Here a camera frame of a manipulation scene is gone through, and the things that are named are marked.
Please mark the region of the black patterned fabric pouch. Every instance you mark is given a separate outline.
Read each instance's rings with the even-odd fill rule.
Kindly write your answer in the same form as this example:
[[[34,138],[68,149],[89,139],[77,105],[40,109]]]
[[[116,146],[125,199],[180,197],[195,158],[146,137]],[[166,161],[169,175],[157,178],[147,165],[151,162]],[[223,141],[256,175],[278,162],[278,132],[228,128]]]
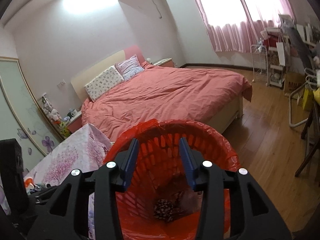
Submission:
[[[153,207],[153,216],[156,219],[172,222],[181,213],[181,209],[172,201],[166,199],[157,200]]]

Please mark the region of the red white instant noodle cup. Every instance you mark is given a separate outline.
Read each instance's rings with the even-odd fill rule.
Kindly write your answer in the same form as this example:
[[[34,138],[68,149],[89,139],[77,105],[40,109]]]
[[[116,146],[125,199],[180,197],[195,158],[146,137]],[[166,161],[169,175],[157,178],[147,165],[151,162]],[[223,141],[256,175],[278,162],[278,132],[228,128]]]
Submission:
[[[34,181],[32,177],[24,178],[24,186],[26,189],[34,189]]]

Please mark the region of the floral pink purple tablecloth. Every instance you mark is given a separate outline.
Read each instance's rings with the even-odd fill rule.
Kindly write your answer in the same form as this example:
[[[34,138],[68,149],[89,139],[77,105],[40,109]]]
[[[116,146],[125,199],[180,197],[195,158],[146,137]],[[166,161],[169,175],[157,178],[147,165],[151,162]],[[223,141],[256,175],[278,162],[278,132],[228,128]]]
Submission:
[[[26,191],[35,202],[37,239],[96,239],[94,185],[85,179],[110,148],[110,140],[87,124],[23,175],[34,181]]]

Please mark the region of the red plastic laundry basket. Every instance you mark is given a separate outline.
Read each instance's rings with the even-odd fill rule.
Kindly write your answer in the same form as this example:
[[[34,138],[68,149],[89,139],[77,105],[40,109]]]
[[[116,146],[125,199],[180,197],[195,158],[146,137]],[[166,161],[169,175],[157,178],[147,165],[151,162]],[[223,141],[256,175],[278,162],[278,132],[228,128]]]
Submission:
[[[185,137],[190,148],[202,153],[223,170],[237,171],[240,162],[228,140],[208,125],[190,120],[158,122],[151,119],[123,132],[107,153],[104,162],[127,150],[133,138],[139,141],[139,154],[129,188],[117,193],[117,208],[124,239],[194,239],[199,211],[178,211],[170,222],[153,215],[159,199],[177,203],[190,189],[178,150]]]

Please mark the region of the salmon pink bed duvet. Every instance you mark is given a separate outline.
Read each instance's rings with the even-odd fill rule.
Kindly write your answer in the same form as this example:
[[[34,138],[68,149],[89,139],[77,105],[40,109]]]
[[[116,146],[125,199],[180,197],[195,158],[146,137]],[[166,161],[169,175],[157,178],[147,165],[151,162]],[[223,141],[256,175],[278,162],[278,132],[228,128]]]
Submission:
[[[241,74],[214,68],[167,68],[144,71],[82,104],[82,124],[93,124],[111,141],[151,119],[193,120],[223,133],[242,116],[242,101],[252,100],[252,85]]]

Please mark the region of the pink white nightstand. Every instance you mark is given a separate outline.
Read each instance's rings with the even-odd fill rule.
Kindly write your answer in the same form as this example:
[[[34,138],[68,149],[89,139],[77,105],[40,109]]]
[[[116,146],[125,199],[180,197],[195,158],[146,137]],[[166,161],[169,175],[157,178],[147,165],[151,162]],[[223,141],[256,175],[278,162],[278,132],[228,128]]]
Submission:
[[[82,127],[82,113],[78,111],[75,117],[72,117],[70,122],[67,124],[67,128],[71,133],[76,132],[78,129]]]

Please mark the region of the white floral pillow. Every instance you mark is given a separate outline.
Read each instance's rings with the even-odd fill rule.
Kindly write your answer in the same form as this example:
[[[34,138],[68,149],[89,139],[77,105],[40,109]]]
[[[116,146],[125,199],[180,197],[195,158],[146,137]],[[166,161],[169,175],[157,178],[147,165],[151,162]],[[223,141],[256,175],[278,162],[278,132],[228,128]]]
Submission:
[[[108,92],[116,85],[122,83],[124,78],[117,71],[115,66],[110,66],[93,80],[87,83],[84,88],[92,101],[96,101],[103,94]]]

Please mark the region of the stuffed toys rack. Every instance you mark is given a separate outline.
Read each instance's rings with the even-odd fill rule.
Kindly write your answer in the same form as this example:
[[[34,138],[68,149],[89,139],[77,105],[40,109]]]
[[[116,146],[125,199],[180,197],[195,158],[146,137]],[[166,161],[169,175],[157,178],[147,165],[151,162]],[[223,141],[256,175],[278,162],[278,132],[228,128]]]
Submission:
[[[63,139],[68,138],[71,133],[69,129],[67,128],[66,123],[63,121],[63,118],[58,113],[58,111],[53,107],[50,100],[47,98],[47,94],[44,93],[41,96],[41,102],[42,102],[42,110],[51,122],[51,124],[57,129],[57,131],[60,133],[60,135],[63,137]]]

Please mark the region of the cream pink headboard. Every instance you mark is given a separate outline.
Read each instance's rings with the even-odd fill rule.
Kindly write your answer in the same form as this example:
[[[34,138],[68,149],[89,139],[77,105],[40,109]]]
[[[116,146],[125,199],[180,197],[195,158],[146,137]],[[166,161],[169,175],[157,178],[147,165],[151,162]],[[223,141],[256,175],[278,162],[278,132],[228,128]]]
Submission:
[[[116,63],[121,63],[129,59],[133,55],[137,55],[140,64],[145,61],[140,48],[137,45],[134,45],[116,52],[115,54],[101,60],[100,62],[92,65],[91,67],[81,71],[80,73],[76,74],[76,76],[72,77],[71,84],[81,103],[83,103],[88,98],[88,94],[85,90],[85,85],[89,83],[89,81],[93,80],[96,76],[100,75],[110,66],[114,66]]]

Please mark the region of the pink striped pillow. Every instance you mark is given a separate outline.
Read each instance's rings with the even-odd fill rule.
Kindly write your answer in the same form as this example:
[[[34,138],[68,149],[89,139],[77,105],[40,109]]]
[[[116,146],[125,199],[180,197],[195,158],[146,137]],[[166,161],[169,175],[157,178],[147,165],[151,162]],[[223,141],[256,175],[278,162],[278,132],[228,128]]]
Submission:
[[[144,68],[140,65],[136,54],[121,63],[116,63],[115,67],[125,81],[144,71]]]

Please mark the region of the sliding wardrobe with flowers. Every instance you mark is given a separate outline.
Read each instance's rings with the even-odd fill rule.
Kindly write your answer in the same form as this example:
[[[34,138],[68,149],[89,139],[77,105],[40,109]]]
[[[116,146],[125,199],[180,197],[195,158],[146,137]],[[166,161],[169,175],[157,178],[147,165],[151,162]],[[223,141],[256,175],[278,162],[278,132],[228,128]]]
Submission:
[[[16,139],[31,170],[62,141],[31,92],[17,59],[1,58],[1,139]]]

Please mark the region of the far bedside nightstand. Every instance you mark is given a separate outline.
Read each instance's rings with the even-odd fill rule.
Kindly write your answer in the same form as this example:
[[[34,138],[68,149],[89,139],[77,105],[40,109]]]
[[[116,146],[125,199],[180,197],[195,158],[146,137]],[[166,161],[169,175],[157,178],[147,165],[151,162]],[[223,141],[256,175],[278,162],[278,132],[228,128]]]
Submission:
[[[161,59],[157,62],[153,63],[154,66],[160,66],[160,67],[170,67],[170,68],[174,68],[175,64],[172,60],[172,58],[167,58],[167,59]]]

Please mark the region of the brown cardboard box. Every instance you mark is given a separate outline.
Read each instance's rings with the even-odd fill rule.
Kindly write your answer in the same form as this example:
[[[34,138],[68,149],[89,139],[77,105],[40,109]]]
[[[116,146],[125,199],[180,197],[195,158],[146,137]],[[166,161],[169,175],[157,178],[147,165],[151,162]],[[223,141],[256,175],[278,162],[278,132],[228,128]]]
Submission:
[[[305,76],[295,72],[285,74],[284,95],[289,96],[294,90],[305,82]]]

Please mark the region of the pink window curtain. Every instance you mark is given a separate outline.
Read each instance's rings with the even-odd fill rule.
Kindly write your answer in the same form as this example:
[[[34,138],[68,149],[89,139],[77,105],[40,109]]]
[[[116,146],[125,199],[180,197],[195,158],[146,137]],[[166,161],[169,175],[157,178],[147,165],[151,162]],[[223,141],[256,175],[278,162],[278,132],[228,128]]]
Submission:
[[[194,0],[213,51],[248,53],[266,27],[280,15],[295,18],[289,0]]]

